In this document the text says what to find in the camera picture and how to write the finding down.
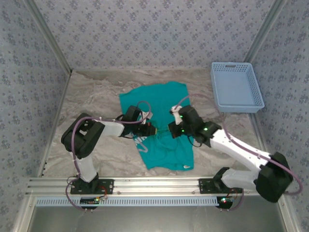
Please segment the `wall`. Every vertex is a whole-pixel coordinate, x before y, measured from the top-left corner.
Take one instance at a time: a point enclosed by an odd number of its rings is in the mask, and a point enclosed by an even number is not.
[[[243,61],[273,0],[36,0],[71,68]]]
[[[293,197],[309,231],[309,2],[289,1],[259,50],[254,70],[265,108],[259,112],[267,145],[285,154],[304,191]]]
[[[22,0],[1,1],[0,231],[36,176],[66,76]]]

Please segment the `blue tray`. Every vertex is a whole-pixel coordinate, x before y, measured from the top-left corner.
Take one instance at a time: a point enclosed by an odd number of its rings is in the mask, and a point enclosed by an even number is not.
[[[256,113],[265,106],[250,63],[213,62],[211,81],[221,112]]]

